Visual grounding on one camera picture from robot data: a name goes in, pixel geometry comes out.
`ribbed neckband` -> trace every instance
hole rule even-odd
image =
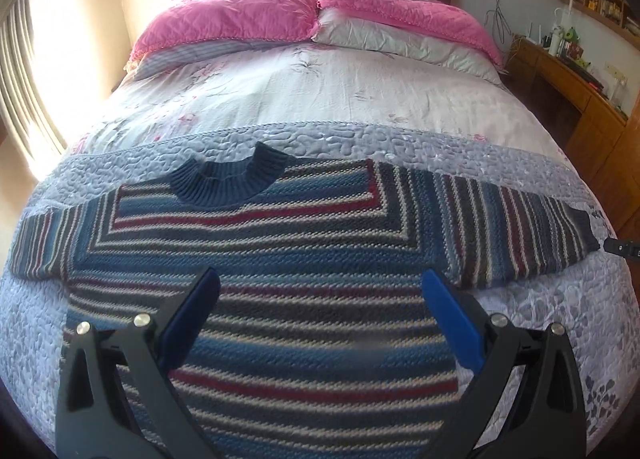
[[[193,158],[170,175],[171,190],[181,202],[214,208],[246,201],[279,178],[289,156],[258,142],[254,155],[239,162],[197,162]]]

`blue gripper pad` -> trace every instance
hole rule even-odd
[[[220,279],[210,267],[167,325],[158,342],[158,368],[167,374],[186,360],[220,296]]]
[[[422,298],[427,308],[460,365],[478,374],[484,365],[484,339],[455,295],[466,293],[452,293],[447,280],[433,269],[422,274]]]

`wooden cabinet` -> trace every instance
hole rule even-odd
[[[640,102],[590,186],[613,229],[625,229],[633,233],[629,238],[640,240],[640,224],[627,225],[631,219],[640,219],[640,118],[636,116],[640,116]]]
[[[629,219],[618,231],[618,238],[626,240],[640,240],[640,210],[636,211],[633,217]],[[640,262],[628,262],[629,271],[631,272],[631,281],[634,285],[636,297],[640,299]]]
[[[590,183],[613,149],[613,144],[598,130],[591,119],[582,115],[564,153],[582,180]]]
[[[511,46],[507,69],[511,92],[538,117],[581,178],[590,186],[594,184],[593,180],[625,129],[622,115],[560,60],[521,37],[517,37]],[[540,79],[546,87],[540,85]],[[554,102],[551,94],[558,96],[564,105],[557,104],[557,100]],[[612,185],[611,180],[600,178],[598,198],[606,186]],[[622,219],[631,207],[617,205],[613,208]]]
[[[620,230],[640,208],[640,186],[629,168],[615,158],[607,160],[590,186],[615,231]]]
[[[565,67],[557,58],[549,56],[540,57],[538,72],[547,82],[558,89],[560,94],[569,100],[579,111],[583,111],[589,99],[590,93],[585,93],[582,80],[568,67]]]
[[[593,178],[609,157],[623,129],[622,119],[619,120],[603,100],[591,97],[564,148],[584,182],[594,184]]]

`sunlight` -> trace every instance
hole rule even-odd
[[[84,0],[30,0],[33,75],[67,143],[81,136],[102,102],[101,60]]]
[[[33,156],[33,159],[28,159],[29,170],[36,180],[42,181],[56,168],[62,156],[51,151],[49,143],[43,139],[38,129],[29,126],[27,135]]]

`wire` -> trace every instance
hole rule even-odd
[[[502,13],[502,9],[500,8],[500,0],[495,0],[495,9],[489,10],[484,16],[484,25],[487,26],[489,23],[489,18],[493,14],[494,22],[491,26],[491,36],[494,38],[496,44],[502,46],[504,44],[507,35],[513,35],[511,28],[509,27],[509,23],[507,19],[504,17]]]
[[[511,45],[509,48],[509,52],[507,54],[507,60],[504,62],[504,67],[506,68],[509,65],[509,62],[518,54],[520,50],[520,45],[524,42],[524,38],[520,36],[516,39],[515,43]]]

